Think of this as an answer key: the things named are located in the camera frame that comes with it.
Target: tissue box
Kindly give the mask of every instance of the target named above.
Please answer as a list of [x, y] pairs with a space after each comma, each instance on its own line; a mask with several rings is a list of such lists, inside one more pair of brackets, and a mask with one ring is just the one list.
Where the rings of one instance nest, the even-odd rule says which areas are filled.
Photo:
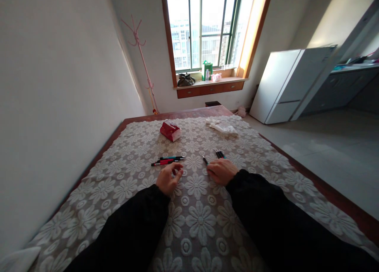
[[170, 121], [165, 121], [159, 130], [163, 136], [168, 138], [171, 142], [175, 142], [182, 136], [182, 129]]

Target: pink object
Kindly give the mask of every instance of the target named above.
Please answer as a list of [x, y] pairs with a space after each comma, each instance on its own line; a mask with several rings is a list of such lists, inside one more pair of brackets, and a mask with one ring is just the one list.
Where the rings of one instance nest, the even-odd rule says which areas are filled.
[[135, 43], [132, 44], [128, 41], [128, 43], [132, 46], [135, 46], [135, 45], [138, 45], [138, 48], [139, 48], [139, 52], [141, 53], [141, 57], [142, 57], [142, 61], [143, 61], [143, 66], [145, 67], [145, 71], [146, 71], [146, 75], [147, 75], [147, 82], [149, 84], [149, 87], [147, 89], [151, 89], [151, 94], [152, 94], [152, 98], [154, 99], [154, 103], [155, 103], [155, 106], [153, 104], [153, 112], [154, 114], [159, 114], [159, 111], [158, 111], [158, 105], [157, 105], [157, 102], [155, 101], [155, 96], [154, 96], [154, 84], [151, 84], [151, 81], [150, 81], [150, 77], [149, 77], [149, 73], [147, 72], [147, 68], [146, 68], [146, 63], [145, 63], [145, 59], [143, 58], [143, 54], [142, 54], [142, 49], [141, 49], [141, 46], [144, 46], [146, 44], [146, 40], [143, 44], [141, 44], [139, 42], [139, 37], [138, 37], [138, 29], [139, 29], [139, 26], [141, 25], [141, 22], [142, 20], [139, 21], [139, 24], [137, 26], [137, 29], [135, 29], [135, 25], [134, 25], [134, 19], [133, 19], [133, 15], [131, 15], [131, 21], [133, 22], [133, 29], [125, 22], [121, 19], [121, 21], [127, 26], [129, 27], [129, 29], [133, 32], [133, 35], [134, 35], [134, 39], [135, 39]]
[[240, 106], [240, 107], [238, 108], [238, 111], [237, 111], [234, 115], [238, 115], [238, 116], [241, 116], [241, 117], [245, 117], [245, 116], [246, 116], [246, 108], [243, 107], [243, 106]]
[[159, 130], [163, 136], [168, 138], [171, 142], [175, 142], [182, 136], [182, 129], [170, 121], [165, 121]]
[[220, 80], [221, 80], [221, 73], [212, 75], [212, 81], [213, 82], [220, 81]]

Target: hand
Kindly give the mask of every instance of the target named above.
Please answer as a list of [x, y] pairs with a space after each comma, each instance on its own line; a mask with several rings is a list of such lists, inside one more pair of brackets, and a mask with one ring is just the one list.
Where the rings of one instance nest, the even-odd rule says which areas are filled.
[[229, 181], [231, 181], [239, 171], [229, 159], [217, 159], [212, 161], [208, 164], [206, 170], [215, 183], [221, 186], [228, 185]]
[[170, 163], [159, 173], [155, 184], [166, 196], [170, 197], [178, 185], [179, 179], [183, 175], [182, 167], [180, 163]]

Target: floor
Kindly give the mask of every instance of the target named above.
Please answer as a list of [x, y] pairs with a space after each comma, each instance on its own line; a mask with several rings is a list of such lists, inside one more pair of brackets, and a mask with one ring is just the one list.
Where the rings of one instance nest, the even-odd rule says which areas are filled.
[[243, 120], [379, 220], [378, 116], [336, 110], [273, 125]]

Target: bed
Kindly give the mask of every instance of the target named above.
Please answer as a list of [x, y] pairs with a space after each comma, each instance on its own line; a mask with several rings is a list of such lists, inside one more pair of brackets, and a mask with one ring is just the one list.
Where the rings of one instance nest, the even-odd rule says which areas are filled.
[[[227, 121], [238, 137], [205, 124]], [[162, 120], [174, 120], [182, 137], [168, 141]], [[231, 206], [225, 188], [208, 178], [202, 160], [220, 148], [238, 168], [263, 175], [289, 200], [340, 239], [378, 259], [378, 222], [290, 158], [240, 117], [215, 106], [125, 119], [104, 145], [54, 216], [27, 247], [41, 252], [30, 271], [61, 271], [93, 242], [107, 218], [138, 191], [154, 184], [161, 156], [186, 156], [184, 174], [169, 204], [169, 221], [149, 270], [265, 270], [266, 266]]]

